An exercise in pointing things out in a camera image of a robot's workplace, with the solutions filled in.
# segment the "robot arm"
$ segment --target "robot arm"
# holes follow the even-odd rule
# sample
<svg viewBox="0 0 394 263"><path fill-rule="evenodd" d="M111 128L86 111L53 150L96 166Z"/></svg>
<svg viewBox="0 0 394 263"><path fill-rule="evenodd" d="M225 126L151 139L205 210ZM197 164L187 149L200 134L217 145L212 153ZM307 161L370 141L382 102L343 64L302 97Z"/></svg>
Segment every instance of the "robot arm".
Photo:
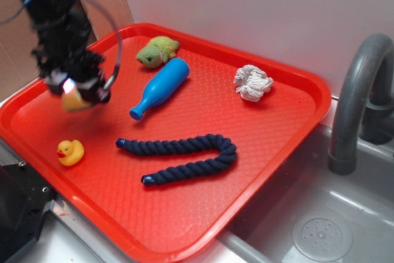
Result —
<svg viewBox="0 0 394 263"><path fill-rule="evenodd" d="M119 59L113 75L105 81L99 68L103 57L86 49L91 27L85 14L74 8L75 2L29 0L25 7L39 40L32 54L37 59L39 76L52 93L62 95L64 82L71 78L85 101L107 103L109 87L118 74Z"/></svg>

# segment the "sink basin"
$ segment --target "sink basin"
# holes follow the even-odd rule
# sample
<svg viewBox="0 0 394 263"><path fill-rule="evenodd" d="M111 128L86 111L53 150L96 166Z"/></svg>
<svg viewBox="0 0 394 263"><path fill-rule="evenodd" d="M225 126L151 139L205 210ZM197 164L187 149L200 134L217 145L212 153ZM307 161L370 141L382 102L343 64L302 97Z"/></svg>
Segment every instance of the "sink basin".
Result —
<svg viewBox="0 0 394 263"><path fill-rule="evenodd" d="M330 136L318 126L219 239L255 262L394 262L392 153L360 140L356 171L338 176Z"/></svg>

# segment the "gray faucet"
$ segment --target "gray faucet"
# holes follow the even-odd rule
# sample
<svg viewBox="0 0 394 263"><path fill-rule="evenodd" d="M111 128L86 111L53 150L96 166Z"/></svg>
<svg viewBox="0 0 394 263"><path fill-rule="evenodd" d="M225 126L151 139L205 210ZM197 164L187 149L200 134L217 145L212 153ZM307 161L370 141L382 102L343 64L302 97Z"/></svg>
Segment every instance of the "gray faucet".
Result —
<svg viewBox="0 0 394 263"><path fill-rule="evenodd" d="M384 34L368 37L358 49L332 127L328 153L332 172L346 175L355 170L359 133L363 140L377 145L394 137L393 63L393 41Z"/></svg>

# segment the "tray rim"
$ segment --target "tray rim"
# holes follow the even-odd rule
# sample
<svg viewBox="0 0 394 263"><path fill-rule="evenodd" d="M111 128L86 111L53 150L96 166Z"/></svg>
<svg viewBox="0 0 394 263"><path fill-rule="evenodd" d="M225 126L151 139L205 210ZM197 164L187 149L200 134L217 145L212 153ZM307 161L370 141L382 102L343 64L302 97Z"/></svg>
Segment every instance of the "tray rim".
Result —
<svg viewBox="0 0 394 263"><path fill-rule="evenodd" d="M317 75L305 70L294 68L283 63L249 54L237 49L222 46L214 42L206 41L201 38L181 33L172 29L161 27L150 23L137 23L124 26L119 29L122 39L134 36L155 37L166 35L170 38L177 39L182 48L194 53L219 60L224 63L236 64L239 67L247 64L253 64L258 67L264 67L264 70L270 76L281 83L290 85L297 89L307 92L315 101L315 112L308 121L300 128L289 140L289 142L279 151L279 153L267 164L264 171L256 176L247 188L237 197L235 201L227 208L200 238L192 245L184 247L181 250L169 253L156 253L146 249L143 244L137 241L130 233L127 233L122 227L113 225L110 221L112 218L105 211L94 204L87 204L75 198L74 194L63 195L73 206L75 206L85 217L87 217L96 227L100 229L110 240L114 242L131 258L143 262L174 262L186 259L198 251L202 250L209 244L220 231L231 221L233 217L241 210L252 196L261 188L269 177L281 166L280 164L298 147L301 141L311 133L320 120L326 115L331 106L331 91L327 84ZM116 36L114 33L108 34L103 39L89 46L92 51L103 52L116 45ZM0 107L0 137L3 138L24 160L29 162L33 167L36 163L45 161L39 153L31 152L24 145L23 139L10 128L12 117L18 112L19 108L41 95L47 90L42 79L37 79L26 88L14 94L8 101ZM43 178L52 180L57 191L76 192L77 188L70 188L60 178L55 169L42 169L39 173Z"/></svg>

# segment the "plastic tray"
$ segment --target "plastic tray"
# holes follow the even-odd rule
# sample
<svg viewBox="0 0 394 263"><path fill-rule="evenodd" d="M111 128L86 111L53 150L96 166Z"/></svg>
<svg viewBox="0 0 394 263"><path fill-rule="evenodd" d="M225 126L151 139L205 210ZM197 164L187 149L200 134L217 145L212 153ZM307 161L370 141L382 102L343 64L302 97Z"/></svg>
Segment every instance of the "plastic tray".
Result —
<svg viewBox="0 0 394 263"><path fill-rule="evenodd" d="M135 56L159 35L178 40L177 56L189 64L190 75L167 102L135 121L129 109L157 71L145 69ZM264 185L326 114L331 93L306 71L156 25L127 26L121 36L121 70L108 104L67 113L59 97L38 80L0 109L1 137L131 258L180 261L212 241ZM103 68L109 75L115 35L91 49L106 57ZM237 68L247 64L275 80L258 103L235 93ZM219 153L144 158L115 145L118 137L179 140L208 133L236 144L233 166L216 176L160 187L144 187L141 176ZM62 166L56 154L58 143L66 139L78 139L86 149L71 167Z"/></svg>

